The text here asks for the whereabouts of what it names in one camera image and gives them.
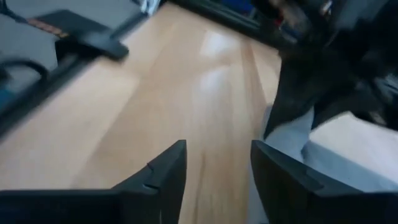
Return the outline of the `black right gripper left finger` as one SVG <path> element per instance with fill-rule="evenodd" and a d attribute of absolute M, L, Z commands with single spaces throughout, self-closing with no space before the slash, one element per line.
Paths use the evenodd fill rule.
<path fill-rule="evenodd" d="M 178 140 L 110 189 L 2 190 L 0 224 L 178 224 L 186 178 Z"/>

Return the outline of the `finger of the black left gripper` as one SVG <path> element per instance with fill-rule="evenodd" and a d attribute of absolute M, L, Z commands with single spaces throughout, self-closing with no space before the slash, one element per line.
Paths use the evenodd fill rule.
<path fill-rule="evenodd" d="M 282 60 L 277 93 L 264 130 L 264 139 L 280 125 L 293 121 L 309 110 L 305 106 L 309 71 L 309 60 L 293 57 Z"/>
<path fill-rule="evenodd" d="M 385 102 L 369 88 L 345 88 L 314 93 L 312 129 L 317 129 L 323 123 L 345 112 L 359 114 L 369 120 L 371 112 L 380 112 L 385 105 Z"/>

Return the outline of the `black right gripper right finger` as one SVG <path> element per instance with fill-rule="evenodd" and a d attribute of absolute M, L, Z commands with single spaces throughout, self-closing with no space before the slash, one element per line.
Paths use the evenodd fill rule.
<path fill-rule="evenodd" d="M 270 224 L 398 224 L 398 192 L 357 190 L 258 140 L 251 167 Z"/>

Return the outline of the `grey towel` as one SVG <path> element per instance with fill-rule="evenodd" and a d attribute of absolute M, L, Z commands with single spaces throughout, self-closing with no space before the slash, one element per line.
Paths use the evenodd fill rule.
<path fill-rule="evenodd" d="M 291 158 L 366 193 L 398 192 L 398 131 L 350 113 L 312 129 L 312 111 L 283 124 L 266 139 L 256 139 Z M 245 224 L 270 224 L 250 168 Z"/>

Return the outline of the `black orange hazard mat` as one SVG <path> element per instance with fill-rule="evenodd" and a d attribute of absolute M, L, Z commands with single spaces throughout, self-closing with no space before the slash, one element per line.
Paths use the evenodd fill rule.
<path fill-rule="evenodd" d="M 103 32 L 109 27 L 67 9 L 60 9 L 27 19 L 28 25 L 59 38 L 83 32 Z"/>

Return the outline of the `silver aluminium bracket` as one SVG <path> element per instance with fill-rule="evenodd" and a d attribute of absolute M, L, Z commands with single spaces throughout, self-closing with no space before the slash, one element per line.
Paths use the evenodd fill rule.
<path fill-rule="evenodd" d="M 149 16 L 153 16 L 157 11 L 161 0 L 140 0 L 141 11 Z"/>

